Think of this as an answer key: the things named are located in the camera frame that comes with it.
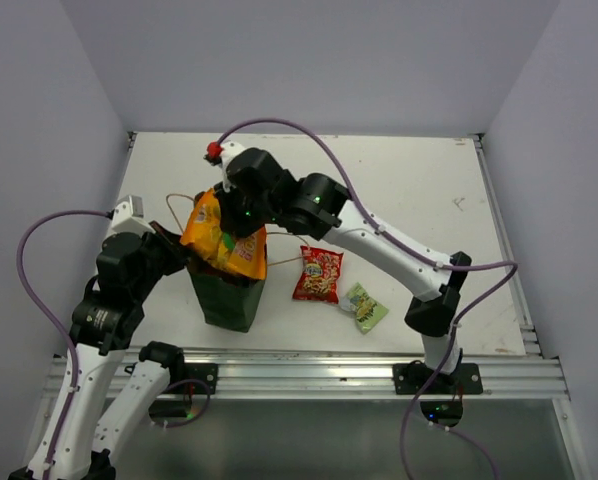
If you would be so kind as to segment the orange candy packet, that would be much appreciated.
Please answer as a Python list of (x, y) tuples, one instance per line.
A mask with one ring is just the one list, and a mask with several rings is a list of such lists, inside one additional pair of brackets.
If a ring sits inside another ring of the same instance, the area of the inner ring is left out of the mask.
[(267, 231), (264, 227), (255, 233), (238, 238), (220, 226), (221, 210), (214, 189), (204, 192), (195, 204), (180, 244), (193, 250), (215, 269), (233, 276), (252, 280), (267, 277)]

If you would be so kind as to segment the red snack packet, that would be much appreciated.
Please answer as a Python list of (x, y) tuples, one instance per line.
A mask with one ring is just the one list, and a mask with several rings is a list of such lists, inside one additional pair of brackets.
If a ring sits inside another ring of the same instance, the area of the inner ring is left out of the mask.
[(337, 304), (343, 254), (309, 246), (301, 246), (300, 250), (302, 272), (292, 299)]

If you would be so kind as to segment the green paper bag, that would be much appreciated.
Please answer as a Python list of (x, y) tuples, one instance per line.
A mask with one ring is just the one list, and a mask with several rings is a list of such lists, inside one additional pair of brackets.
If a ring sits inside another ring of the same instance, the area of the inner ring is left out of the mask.
[[(194, 207), (203, 193), (189, 198)], [(181, 235), (187, 222), (177, 223)], [(254, 322), (267, 277), (265, 280), (252, 280), (233, 276), (213, 268), (191, 251), (193, 256), (187, 270), (205, 322), (225, 330), (248, 332)], [(272, 266), (268, 261), (268, 253), (267, 263), (268, 268)]]

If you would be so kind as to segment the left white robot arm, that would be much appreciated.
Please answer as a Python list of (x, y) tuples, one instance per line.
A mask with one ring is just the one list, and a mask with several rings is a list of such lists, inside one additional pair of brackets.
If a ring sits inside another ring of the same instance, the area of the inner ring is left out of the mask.
[(140, 350), (129, 383), (112, 403), (109, 387), (144, 318), (143, 304), (189, 256), (176, 234), (152, 221), (118, 229), (102, 244), (97, 273), (63, 333), (68, 356), (46, 432), (13, 479), (113, 479), (116, 462), (149, 406), (187, 379), (181, 348), (152, 341)]

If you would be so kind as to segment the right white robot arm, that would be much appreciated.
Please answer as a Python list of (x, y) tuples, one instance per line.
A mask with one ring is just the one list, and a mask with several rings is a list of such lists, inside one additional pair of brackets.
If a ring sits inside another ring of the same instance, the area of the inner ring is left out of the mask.
[(424, 379), (447, 392), (460, 380), (462, 353), (451, 338), (470, 257), (430, 250), (363, 212), (350, 190), (322, 173), (295, 178), (267, 151), (235, 142), (211, 145), (206, 161), (220, 168), (215, 196), (221, 229), (239, 239), (267, 224), (343, 248), (402, 284), (413, 296), (405, 323), (421, 335)]

